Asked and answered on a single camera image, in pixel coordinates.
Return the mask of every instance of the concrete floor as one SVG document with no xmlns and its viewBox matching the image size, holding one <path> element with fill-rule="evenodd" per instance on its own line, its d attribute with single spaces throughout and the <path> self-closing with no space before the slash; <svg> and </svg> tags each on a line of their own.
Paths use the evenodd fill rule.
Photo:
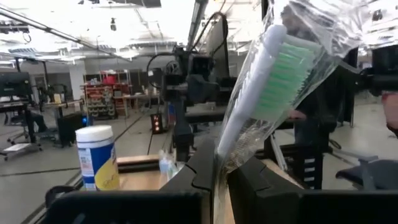
<svg viewBox="0 0 398 224">
<path fill-rule="evenodd" d="M 53 124 L 52 116 L 45 113 L 46 123 Z M 101 121 L 95 124 L 110 124 L 114 136 L 119 136 L 126 128 L 140 118 L 140 114 L 131 113 L 128 119 L 120 118 L 114 121 Z M 380 158 L 398 159 L 396 138 L 390 138 L 391 133 L 385 127 L 382 106 L 378 104 L 359 104 L 355 109 L 354 128 L 348 124 L 338 128 L 332 138 L 338 141 L 343 150 L 377 154 Z M 17 131 L 18 127 L 2 127 L 0 130 L 0 147 L 7 146 L 7 134 Z M 157 154 L 167 145 L 169 136 L 154 135 L 150 140 L 149 117 L 141 117 L 116 141 L 118 157 Z M 293 141 L 291 131 L 278 131 L 276 134 L 280 144 Z M 45 192 L 54 185 L 66 184 L 78 173 L 78 157 L 76 147 L 59 149 L 45 143 L 43 152 L 19 154 L 4 162 L 0 159 L 0 223 L 19 224 L 44 202 Z M 326 155 L 324 158 L 324 189 L 353 189 L 345 180 L 335 179 L 335 174 L 341 169 L 357 163 Z"/>
</svg>

